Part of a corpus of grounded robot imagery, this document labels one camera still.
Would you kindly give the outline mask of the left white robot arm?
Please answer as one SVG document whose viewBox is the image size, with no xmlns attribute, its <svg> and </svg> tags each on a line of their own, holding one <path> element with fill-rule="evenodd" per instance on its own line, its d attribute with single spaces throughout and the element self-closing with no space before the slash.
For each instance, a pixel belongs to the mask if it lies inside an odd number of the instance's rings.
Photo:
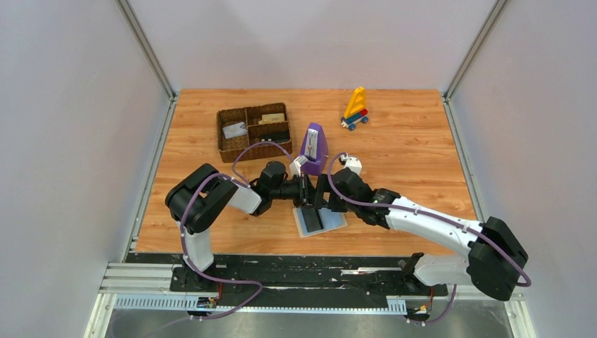
<svg viewBox="0 0 597 338">
<path fill-rule="evenodd" d="M 214 263 L 210 227 L 226 207 L 260 216 L 275 200 L 291 200 L 297 208 L 307 206 L 314 193 L 307 175 L 289 173 L 279 161 L 268 162 L 248 184 L 205 163 L 170 190 L 165 205 L 180 229 L 184 262 L 204 272 Z"/>
</svg>

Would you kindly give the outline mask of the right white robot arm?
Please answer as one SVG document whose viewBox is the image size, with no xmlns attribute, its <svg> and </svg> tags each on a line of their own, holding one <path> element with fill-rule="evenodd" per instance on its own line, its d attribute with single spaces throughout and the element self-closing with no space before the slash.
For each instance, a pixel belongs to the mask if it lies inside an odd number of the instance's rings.
<svg viewBox="0 0 597 338">
<path fill-rule="evenodd" d="M 438 263 L 429 254 L 414 255 L 408 270 L 421 283 L 466 284 L 499 301 L 516 287 L 530 287 L 524 271 L 529 255 L 500 218 L 467 220 L 435 211 L 388 189 L 372 189 L 348 168 L 321 174 L 315 200 L 329 193 L 333 211 L 351 212 L 365 224 L 423 237 L 453 252 Z"/>
</svg>

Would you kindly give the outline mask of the white card holder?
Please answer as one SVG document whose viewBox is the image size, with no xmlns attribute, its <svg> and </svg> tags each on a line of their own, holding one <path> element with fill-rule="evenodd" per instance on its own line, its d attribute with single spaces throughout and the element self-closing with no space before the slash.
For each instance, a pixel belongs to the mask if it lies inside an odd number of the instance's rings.
<svg viewBox="0 0 597 338">
<path fill-rule="evenodd" d="M 292 210 L 295 223 L 298 229 L 298 235 L 300 238 L 310 237 L 313 235 L 338 230 L 347 226 L 347 221 L 344 213 L 334 212 L 329 210 L 328 208 L 321 208 L 318 209 L 318 212 L 320 214 L 324 229 L 311 234 L 306 234 L 305 227 L 303 224 L 303 216 L 301 215 L 301 209 L 302 208 L 294 208 Z"/>
</svg>

